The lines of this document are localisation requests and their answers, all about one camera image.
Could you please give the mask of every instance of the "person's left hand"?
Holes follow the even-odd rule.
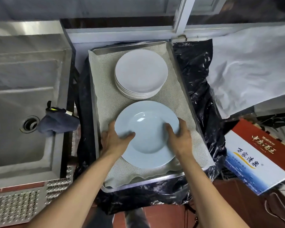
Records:
[[[101,133],[102,152],[101,155],[112,155],[116,160],[123,155],[130,141],[135,137],[135,132],[129,134],[125,139],[119,138],[115,132],[115,121],[109,124],[109,130]]]

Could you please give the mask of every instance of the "forearm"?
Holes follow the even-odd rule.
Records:
[[[189,183],[198,219],[203,228],[248,227],[220,195],[192,155],[181,157],[179,161]]]
[[[81,228],[116,160],[113,155],[104,155],[96,160],[64,193],[28,223],[27,227]]]

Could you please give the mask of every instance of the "sink drain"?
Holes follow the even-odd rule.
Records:
[[[40,122],[39,118],[36,116],[29,116],[27,117],[21,127],[20,127],[20,131],[22,133],[31,133],[34,132],[37,128],[38,123]]]

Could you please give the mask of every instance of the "sink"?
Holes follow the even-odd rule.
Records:
[[[60,178],[63,134],[36,130],[66,108],[71,46],[59,21],[0,22],[0,188]]]

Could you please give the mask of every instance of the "box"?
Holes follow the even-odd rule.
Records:
[[[257,195],[285,180],[285,145],[241,119],[226,135],[225,166]]]

